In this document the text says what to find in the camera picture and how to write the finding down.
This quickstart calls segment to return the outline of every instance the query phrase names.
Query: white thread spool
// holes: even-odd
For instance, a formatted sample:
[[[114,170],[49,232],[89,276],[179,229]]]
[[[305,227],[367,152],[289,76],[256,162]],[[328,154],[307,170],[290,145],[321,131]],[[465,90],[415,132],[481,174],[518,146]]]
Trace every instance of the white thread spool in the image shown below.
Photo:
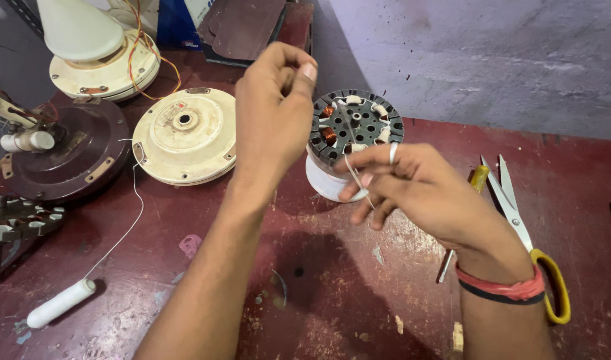
[[[73,306],[87,299],[96,289],[97,286],[92,280],[84,278],[78,281],[54,298],[48,300],[45,304],[32,310],[28,315],[28,326],[34,329],[46,326]]]

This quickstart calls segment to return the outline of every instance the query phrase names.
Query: wrist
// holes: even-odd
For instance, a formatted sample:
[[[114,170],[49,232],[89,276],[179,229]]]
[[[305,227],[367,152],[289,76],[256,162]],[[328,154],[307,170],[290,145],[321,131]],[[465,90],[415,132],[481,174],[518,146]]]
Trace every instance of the wrist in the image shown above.
[[[457,250],[459,268],[481,280],[499,284],[516,284],[534,277],[532,261],[518,239],[497,238],[484,250]]]

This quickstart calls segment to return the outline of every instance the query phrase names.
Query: gray wall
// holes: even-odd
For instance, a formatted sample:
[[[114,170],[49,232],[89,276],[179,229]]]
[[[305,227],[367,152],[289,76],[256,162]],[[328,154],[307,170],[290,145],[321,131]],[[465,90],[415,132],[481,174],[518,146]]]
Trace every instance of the gray wall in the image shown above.
[[[52,53],[21,18],[0,0],[0,86],[21,105],[33,108],[52,97],[48,75]],[[0,159],[4,154],[0,146]]]
[[[611,0],[312,2],[321,92],[386,91],[407,117],[611,139]]]

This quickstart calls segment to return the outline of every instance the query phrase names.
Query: silver ring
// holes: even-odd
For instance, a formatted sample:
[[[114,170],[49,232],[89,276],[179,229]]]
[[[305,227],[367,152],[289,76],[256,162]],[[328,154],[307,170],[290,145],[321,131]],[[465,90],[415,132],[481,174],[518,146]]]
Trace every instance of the silver ring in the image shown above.
[[[395,163],[395,154],[397,153],[397,146],[399,143],[391,142],[390,143],[390,165]]]

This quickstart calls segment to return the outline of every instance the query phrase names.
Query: copper coil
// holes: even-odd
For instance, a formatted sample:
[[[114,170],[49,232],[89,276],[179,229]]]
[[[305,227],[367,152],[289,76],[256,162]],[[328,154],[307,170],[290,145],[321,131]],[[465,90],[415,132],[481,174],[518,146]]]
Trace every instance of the copper coil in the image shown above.
[[[332,127],[323,127],[321,128],[320,132],[321,135],[324,136],[324,139],[326,140],[326,144],[328,146],[333,146],[334,143],[337,142],[337,135],[334,133]]]
[[[334,111],[334,108],[332,105],[328,105],[324,108],[324,110],[321,112],[321,115],[319,115],[319,119],[327,119],[330,116],[332,116]]]

